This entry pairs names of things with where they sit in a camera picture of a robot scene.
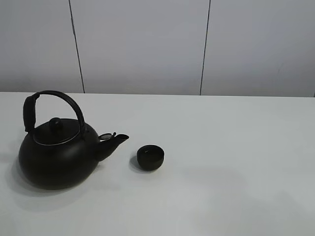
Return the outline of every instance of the white table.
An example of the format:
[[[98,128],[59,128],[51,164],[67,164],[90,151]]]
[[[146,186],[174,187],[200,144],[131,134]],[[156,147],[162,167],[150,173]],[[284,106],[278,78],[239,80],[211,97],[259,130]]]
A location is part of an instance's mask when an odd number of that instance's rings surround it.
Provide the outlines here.
[[[24,99],[0,93],[1,236],[314,236],[315,99],[71,94],[101,134],[130,135],[81,185],[28,186]],[[36,125],[75,117],[43,95]],[[156,144],[153,173],[130,159]]]

